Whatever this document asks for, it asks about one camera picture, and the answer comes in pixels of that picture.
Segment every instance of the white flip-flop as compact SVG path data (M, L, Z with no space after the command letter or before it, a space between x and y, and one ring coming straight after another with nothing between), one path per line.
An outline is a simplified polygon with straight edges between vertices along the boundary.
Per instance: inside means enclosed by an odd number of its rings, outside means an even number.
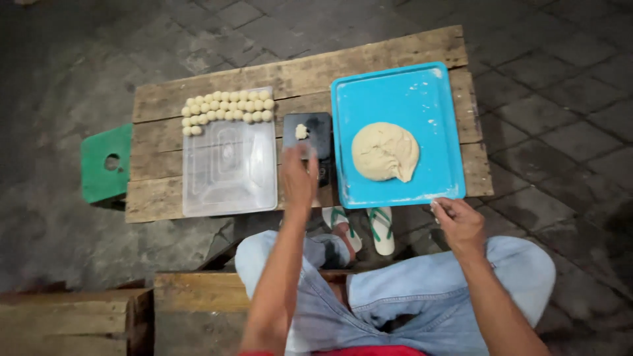
M345 210L343 207L328 207L322 209L323 220L327 224L330 229L333 229L336 225L341 222L347 222L349 225L348 217L345 216ZM363 247L363 242L361 241L358 234L354 232L351 225L349 225L349 229L345 232L345 235L348 238L349 243L352 245L354 252L360 251Z
M396 244L391 233L391 208L367 208L376 251L383 256L394 253Z

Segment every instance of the green strap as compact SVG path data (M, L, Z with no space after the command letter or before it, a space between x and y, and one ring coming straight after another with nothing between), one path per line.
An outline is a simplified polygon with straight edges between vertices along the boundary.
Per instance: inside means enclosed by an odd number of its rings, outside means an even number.
M385 218L385 220L389 223L389 227L391 227L391 219L380 208L372 208L372 211L369 213L369 227L372 229L373 238L375 238L377 242L380 242L380 237L378 236L376 230L373 229L372 222L372 220L376 218L376 213L381 214L382 217ZM389 229L389 232L387 233L387 239L391 239L391 229Z
M332 216L330 217L330 226L332 226L332 228L334 228L334 222L336 221L336 217L338 215L344 217L345 220L348 219L348 217L345 216L345 212L342 212L339 209L336 209L336 207L332 207ZM349 227L350 238L354 238L354 229L352 229L351 225L349 225L349 222L348 222L348 227Z

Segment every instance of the hand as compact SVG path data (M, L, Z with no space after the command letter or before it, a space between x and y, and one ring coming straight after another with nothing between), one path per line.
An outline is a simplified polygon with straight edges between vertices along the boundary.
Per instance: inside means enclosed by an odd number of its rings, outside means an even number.
M431 209L444 230L446 242L458 260L485 255L483 215L462 199L433 199Z
M301 155L308 150L305 144L284 150L281 166L281 177L284 185L286 212L305 213L312 208L312 201L316 198L318 187L317 154L312 152L308 161L308 170L303 167Z

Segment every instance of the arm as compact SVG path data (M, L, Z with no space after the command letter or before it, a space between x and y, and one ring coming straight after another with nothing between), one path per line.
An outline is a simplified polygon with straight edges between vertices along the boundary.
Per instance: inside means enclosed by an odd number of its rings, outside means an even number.
M431 206L466 277L475 318L490 354L550 355L486 259L484 217L463 200L439 198Z
M283 355L297 302L303 238L312 201L317 195L318 167L313 155L306 171L301 163L305 147L286 149L281 176L287 208L244 328L241 351L268 351Z

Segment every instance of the blue tray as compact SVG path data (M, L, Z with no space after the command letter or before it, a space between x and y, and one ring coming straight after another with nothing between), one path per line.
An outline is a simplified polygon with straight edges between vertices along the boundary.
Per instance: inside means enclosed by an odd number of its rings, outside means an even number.
M430 203L466 193L448 70L424 63L339 78L332 83L332 128L339 198L346 208ZM410 182L363 177L352 160L352 140L368 124L389 122L420 145Z

